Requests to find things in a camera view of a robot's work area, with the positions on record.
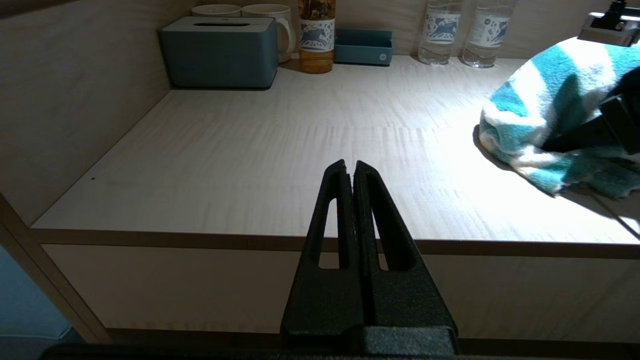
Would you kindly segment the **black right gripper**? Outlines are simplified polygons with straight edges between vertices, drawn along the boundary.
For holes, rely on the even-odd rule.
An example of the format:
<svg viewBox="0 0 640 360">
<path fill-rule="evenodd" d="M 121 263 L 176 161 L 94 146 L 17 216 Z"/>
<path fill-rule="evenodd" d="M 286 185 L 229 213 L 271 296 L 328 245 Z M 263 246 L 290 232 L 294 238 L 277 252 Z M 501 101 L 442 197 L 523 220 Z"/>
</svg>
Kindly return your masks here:
<svg viewBox="0 0 640 360">
<path fill-rule="evenodd" d="M 546 152 L 572 152 L 621 147 L 629 155 L 640 152 L 640 69 L 623 75 L 599 105 L 602 117 L 588 121 L 542 145 Z"/>
</svg>

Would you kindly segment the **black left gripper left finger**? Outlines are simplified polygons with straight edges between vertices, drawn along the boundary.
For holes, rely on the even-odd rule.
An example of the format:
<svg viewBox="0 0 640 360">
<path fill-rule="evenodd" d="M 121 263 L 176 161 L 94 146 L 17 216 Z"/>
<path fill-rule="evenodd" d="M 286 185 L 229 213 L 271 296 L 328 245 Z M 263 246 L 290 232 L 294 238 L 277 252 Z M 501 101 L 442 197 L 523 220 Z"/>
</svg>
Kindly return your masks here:
<svg viewBox="0 0 640 360">
<path fill-rule="evenodd" d="M 336 201 L 338 268 L 320 267 L 329 206 Z M 362 323 L 360 252 L 345 161 L 323 173 L 280 332 L 298 346 L 324 346 Z"/>
</svg>

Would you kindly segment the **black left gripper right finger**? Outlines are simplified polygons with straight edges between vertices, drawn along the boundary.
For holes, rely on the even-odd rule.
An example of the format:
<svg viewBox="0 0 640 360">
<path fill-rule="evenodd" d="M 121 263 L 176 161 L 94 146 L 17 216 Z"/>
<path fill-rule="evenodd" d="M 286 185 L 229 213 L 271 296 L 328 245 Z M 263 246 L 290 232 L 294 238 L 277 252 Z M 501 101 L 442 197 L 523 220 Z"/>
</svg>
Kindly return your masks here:
<svg viewBox="0 0 640 360">
<path fill-rule="evenodd" d="M 458 330 L 382 176 L 358 161 L 354 210 L 367 336 L 374 346 L 455 346 Z"/>
</svg>

